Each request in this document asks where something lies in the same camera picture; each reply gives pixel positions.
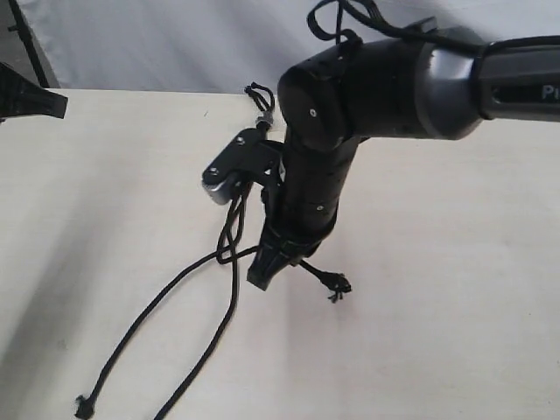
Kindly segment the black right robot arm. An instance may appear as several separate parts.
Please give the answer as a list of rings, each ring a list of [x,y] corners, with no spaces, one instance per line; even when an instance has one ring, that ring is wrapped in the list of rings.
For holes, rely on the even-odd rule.
[[[360,144],[373,137],[459,140],[485,120],[559,118],[559,40],[482,45],[464,28],[443,44],[359,40],[292,66],[277,86],[286,124],[266,218],[248,280],[272,278],[311,256],[332,232]]]

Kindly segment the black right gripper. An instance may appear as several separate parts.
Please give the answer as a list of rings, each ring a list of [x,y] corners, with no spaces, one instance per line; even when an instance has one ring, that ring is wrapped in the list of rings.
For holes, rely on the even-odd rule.
[[[312,256],[335,226],[340,195],[361,140],[350,137],[330,151],[287,135],[281,185],[267,214],[247,280],[266,291],[287,266]]]

